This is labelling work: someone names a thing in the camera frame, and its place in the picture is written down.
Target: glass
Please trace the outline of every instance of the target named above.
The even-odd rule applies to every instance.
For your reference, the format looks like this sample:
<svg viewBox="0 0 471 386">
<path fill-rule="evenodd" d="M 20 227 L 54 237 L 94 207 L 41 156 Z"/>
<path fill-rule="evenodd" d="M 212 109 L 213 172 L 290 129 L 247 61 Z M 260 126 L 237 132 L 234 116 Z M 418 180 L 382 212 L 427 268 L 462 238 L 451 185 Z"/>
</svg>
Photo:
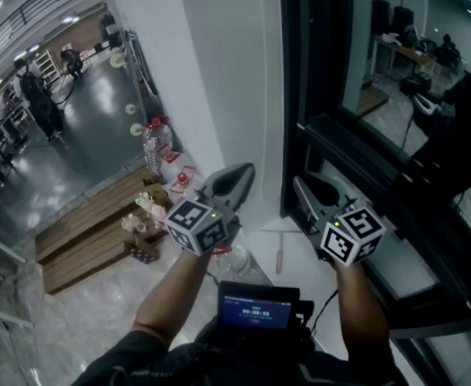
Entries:
<svg viewBox="0 0 471 386">
<path fill-rule="evenodd" d="M 471 384 L 471 331 L 428 339 L 454 384 Z"/>
<path fill-rule="evenodd" d="M 348 196 L 351 193 L 351 198 L 357 198 L 355 206 L 371 205 L 370 200 L 330 163 L 323 162 L 320 173 L 343 182 L 348 187 Z M 437 285 L 439 281 L 423 258 L 407 239 L 400 239 L 395 234 L 395 225 L 386 217 L 380 219 L 387 232 L 376 252 L 367 258 L 367 264 L 391 294 L 400 299 Z"/>
<path fill-rule="evenodd" d="M 471 226 L 471 0 L 353 0 L 342 105 Z"/>
</svg>

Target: tile floor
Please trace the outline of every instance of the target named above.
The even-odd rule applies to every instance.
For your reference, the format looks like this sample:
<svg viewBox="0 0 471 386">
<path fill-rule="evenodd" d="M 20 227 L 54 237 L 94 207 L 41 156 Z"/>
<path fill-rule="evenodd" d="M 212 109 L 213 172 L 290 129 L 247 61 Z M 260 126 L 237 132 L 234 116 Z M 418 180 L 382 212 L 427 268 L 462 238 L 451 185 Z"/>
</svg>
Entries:
<svg viewBox="0 0 471 386">
<path fill-rule="evenodd" d="M 129 257 L 55 296 L 44 294 L 41 268 L 33 261 L 1 284 L 0 310 L 30 319 L 35 328 L 10 324 L 11 341 L 0 323 L 0 386 L 24 384 L 22 371 L 30 386 L 69 385 L 127 333 L 143 298 L 181 251 L 169 237 L 158 248 L 162 256 L 154 263 L 143 265 Z M 25 251 L 33 249 L 32 244 Z M 243 282 L 268 284 L 253 262 L 239 277 Z M 214 317 L 216 307 L 217 288 L 211 277 L 205 277 L 190 317 L 171 347 L 192 342 Z"/>
</svg>

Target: wooden step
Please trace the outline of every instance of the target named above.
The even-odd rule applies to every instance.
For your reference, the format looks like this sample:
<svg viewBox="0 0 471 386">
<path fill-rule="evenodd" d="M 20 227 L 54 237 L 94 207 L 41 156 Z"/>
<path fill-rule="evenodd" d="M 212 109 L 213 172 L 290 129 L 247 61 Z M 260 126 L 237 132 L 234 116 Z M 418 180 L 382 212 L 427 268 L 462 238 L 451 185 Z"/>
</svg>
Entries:
<svg viewBox="0 0 471 386">
<path fill-rule="evenodd" d="M 36 260 L 46 265 L 113 221 L 121 222 L 137 208 L 134 200 L 144 189 L 144 178 L 145 169 L 136 170 L 37 235 Z"/>
<path fill-rule="evenodd" d="M 144 214 L 137 209 L 134 215 Z M 154 229 L 154 234 L 147 240 L 153 243 L 166 234 Z M 47 294 L 58 292 L 92 276 L 120 259 L 128 256 L 125 241 L 131 235 L 121 228 L 120 221 L 113 221 L 94 235 L 82 240 L 76 246 L 62 253 L 43 266 L 44 291 Z"/>
</svg>

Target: person standing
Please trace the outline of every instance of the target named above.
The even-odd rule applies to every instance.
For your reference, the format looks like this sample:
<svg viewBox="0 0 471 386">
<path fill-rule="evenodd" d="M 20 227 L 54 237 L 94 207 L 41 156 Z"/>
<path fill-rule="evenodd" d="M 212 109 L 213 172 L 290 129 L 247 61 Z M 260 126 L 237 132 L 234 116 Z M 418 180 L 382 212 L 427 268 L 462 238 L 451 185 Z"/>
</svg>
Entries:
<svg viewBox="0 0 471 386">
<path fill-rule="evenodd" d="M 55 132 L 63 130 L 59 108 L 45 93 L 41 71 L 34 63 L 27 64 L 25 59 L 18 59 L 15 60 L 14 67 L 18 70 L 13 82 L 14 92 L 19 99 L 24 99 L 30 105 L 35 122 L 50 142 Z"/>
</svg>

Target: display screen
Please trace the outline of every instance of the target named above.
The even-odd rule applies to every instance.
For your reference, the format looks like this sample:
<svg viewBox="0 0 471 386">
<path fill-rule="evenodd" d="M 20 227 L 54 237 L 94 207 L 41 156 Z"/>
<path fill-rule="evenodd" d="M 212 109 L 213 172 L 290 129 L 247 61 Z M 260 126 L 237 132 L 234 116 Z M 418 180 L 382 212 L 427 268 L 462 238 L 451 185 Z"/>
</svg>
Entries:
<svg viewBox="0 0 471 386">
<path fill-rule="evenodd" d="M 290 315 L 291 303 L 223 298 L 223 322 L 229 325 L 286 329 Z"/>
</svg>

